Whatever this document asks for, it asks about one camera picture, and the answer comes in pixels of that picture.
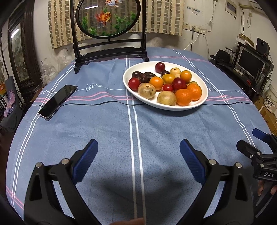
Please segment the person right hand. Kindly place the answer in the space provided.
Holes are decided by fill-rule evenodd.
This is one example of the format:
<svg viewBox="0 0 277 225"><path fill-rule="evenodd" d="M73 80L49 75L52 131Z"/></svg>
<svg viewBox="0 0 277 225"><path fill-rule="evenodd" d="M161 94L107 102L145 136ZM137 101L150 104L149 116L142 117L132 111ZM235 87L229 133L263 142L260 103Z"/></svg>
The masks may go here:
<svg viewBox="0 0 277 225"><path fill-rule="evenodd" d="M259 181L259 182L258 182L258 191L257 191L258 196L261 196L261 194L262 194L262 192L263 192L263 189L264 189L264 181ZM270 193L271 193L272 195L274 195L276 191L277 191L277 185L275 185L275 186L271 189Z"/></svg>

